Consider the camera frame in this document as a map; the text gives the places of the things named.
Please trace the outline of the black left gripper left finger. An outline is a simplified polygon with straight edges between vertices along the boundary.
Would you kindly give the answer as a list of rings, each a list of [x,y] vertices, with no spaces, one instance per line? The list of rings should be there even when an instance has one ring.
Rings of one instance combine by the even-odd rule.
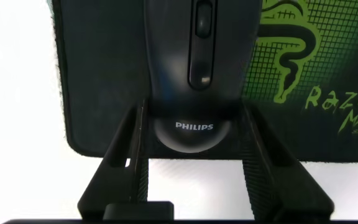
[[[143,157],[147,101],[131,106],[118,126],[103,160],[78,201],[84,220],[101,220],[107,206],[147,200],[149,161]]]

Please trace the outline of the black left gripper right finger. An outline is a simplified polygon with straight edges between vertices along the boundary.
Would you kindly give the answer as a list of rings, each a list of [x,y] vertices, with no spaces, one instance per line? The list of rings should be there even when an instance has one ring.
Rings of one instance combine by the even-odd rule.
[[[242,104],[237,128],[255,221],[328,222],[334,202],[279,141],[255,106]]]

